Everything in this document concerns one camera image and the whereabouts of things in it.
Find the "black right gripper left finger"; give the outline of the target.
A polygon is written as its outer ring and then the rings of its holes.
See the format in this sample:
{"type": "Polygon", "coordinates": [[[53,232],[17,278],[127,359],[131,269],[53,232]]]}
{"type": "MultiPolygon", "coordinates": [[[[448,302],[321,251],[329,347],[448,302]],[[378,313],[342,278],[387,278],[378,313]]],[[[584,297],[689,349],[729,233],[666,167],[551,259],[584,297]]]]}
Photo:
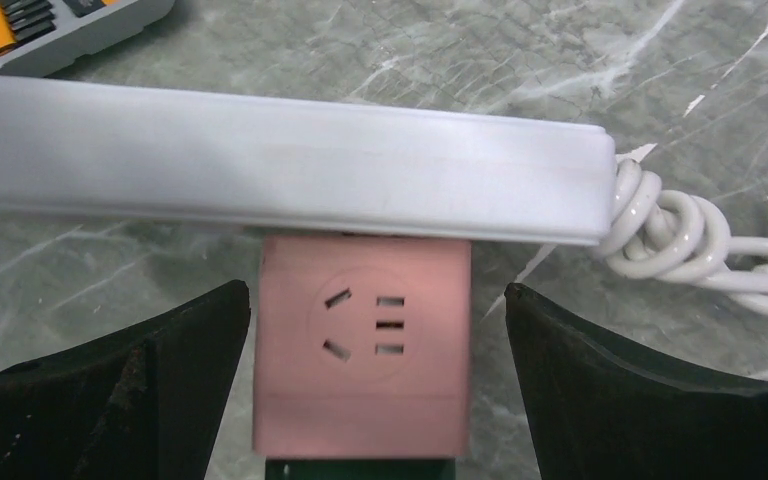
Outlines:
{"type": "Polygon", "coordinates": [[[0,479],[201,479],[251,318],[230,281],[0,371],[0,479]]]}

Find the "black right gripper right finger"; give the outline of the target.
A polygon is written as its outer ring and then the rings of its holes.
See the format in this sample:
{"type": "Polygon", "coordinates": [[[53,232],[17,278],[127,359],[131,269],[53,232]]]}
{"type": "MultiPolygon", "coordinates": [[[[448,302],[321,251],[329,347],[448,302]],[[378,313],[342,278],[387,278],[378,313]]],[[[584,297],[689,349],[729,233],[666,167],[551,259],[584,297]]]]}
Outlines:
{"type": "Polygon", "coordinates": [[[529,287],[506,326],[545,479],[768,479],[768,381],[699,366],[529,287]]]}

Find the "pink cube adapter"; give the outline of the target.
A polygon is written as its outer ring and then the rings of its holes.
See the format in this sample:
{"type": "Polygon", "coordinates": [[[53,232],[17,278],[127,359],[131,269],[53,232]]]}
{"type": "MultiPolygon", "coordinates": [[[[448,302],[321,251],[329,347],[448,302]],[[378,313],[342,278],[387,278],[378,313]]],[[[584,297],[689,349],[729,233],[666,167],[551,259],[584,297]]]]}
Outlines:
{"type": "Polygon", "coordinates": [[[274,459],[465,454],[468,241],[271,236],[258,293],[256,453],[274,459]]]}

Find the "green cube socket adapter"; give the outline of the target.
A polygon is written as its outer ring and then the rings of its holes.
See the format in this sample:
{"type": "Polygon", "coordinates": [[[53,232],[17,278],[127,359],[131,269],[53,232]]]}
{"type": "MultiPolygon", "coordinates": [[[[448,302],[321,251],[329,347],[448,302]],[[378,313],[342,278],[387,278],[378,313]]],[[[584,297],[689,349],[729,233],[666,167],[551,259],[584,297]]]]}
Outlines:
{"type": "Polygon", "coordinates": [[[266,460],[266,480],[455,480],[454,459],[266,460]]]}

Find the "white power strip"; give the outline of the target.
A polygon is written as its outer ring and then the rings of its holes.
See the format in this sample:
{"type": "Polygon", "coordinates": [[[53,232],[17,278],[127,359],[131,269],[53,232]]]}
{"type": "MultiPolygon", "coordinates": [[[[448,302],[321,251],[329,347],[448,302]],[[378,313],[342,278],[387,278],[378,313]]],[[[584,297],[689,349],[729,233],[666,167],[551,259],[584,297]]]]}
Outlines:
{"type": "Polygon", "coordinates": [[[592,125],[0,76],[0,210],[594,245],[592,125]]]}

